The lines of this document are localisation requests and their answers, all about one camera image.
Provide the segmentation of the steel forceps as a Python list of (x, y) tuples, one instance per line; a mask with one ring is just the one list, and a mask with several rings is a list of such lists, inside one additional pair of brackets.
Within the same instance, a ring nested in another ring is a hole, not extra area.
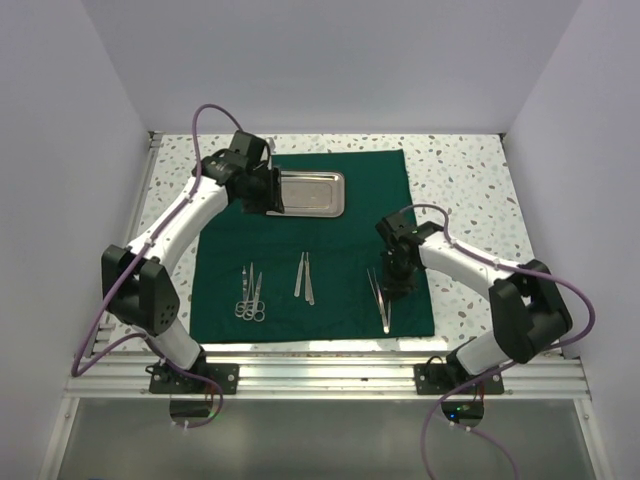
[(368, 268), (367, 269), (367, 277), (368, 277), (368, 281), (370, 284), (370, 288), (372, 291), (372, 294), (374, 296), (377, 308), (380, 309), (384, 303), (381, 300), (381, 296), (380, 296), (380, 290), (379, 290), (379, 286), (376, 280), (376, 272), (374, 269)]

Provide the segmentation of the dark green surgical cloth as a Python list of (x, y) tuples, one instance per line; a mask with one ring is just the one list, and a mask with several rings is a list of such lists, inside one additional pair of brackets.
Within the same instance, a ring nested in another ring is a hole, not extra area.
[[(280, 155), (285, 170), (337, 171), (346, 208), (337, 218), (245, 214), (233, 203), (199, 236), (190, 334), (205, 343), (360, 340), (384, 337), (367, 269), (381, 268), (375, 225), (411, 202), (401, 150)], [(293, 296), (302, 252), (309, 253), (315, 304)], [(263, 322), (235, 316), (242, 267), (262, 274)]]

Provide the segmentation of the steel hemostat clamp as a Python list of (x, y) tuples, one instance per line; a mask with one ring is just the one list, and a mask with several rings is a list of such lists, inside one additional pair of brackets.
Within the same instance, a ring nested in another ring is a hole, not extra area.
[(244, 311), (242, 318), (244, 320), (253, 320), (257, 313), (259, 301), (256, 299), (255, 283), (254, 283), (254, 268), (253, 264), (249, 266), (248, 285), (246, 298), (243, 302)]

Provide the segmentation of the steel surgical scissors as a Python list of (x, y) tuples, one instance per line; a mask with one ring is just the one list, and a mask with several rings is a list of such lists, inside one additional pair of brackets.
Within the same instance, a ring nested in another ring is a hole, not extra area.
[(249, 275), (245, 266), (242, 267), (242, 299), (236, 303), (234, 310), (235, 316), (240, 318), (243, 316), (248, 300), (249, 300)]

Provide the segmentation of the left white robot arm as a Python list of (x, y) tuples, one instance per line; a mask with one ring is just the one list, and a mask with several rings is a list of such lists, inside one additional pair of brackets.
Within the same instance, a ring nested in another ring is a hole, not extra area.
[(201, 390), (207, 367), (200, 345), (178, 320), (171, 275), (202, 229), (230, 204), (246, 213), (281, 213), (281, 170), (268, 142), (238, 130), (228, 147), (198, 159), (170, 206), (125, 247), (109, 246), (101, 258), (105, 309), (144, 334), (159, 356), (175, 365), (172, 379), (185, 392)]

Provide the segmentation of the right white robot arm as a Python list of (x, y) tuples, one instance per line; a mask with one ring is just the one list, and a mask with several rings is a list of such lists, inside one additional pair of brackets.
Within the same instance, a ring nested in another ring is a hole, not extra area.
[(443, 226), (415, 225), (401, 212), (382, 218), (376, 231), (385, 251), (381, 283), (372, 289), (384, 331), (390, 330), (391, 303), (416, 290), (420, 271), (446, 274), (489, 303), (492, 329), (446, 357), (445, 379), (454, 391), (470, 391), (482, 374), (506, 362), (527, 363), (573, 327), (547, 266), (537, 260), (525, 265), (491, 260)]

